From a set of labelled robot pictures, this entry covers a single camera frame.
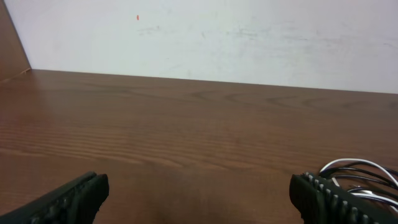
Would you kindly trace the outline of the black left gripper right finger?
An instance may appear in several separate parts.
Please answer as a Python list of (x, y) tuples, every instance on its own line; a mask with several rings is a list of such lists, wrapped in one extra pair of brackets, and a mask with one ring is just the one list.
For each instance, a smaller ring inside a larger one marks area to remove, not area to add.
[(397, 217), (312, 173), (292, 175), (289, 197), (309, 224), (397, 224)]

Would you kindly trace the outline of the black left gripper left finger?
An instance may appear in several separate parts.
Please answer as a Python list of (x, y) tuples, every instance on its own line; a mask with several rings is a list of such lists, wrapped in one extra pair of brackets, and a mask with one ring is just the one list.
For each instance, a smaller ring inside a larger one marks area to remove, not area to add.
[(108, 195), (108, 176), (87, 172), (32, 202), (1, 215), (1, 224), (92, 224)]

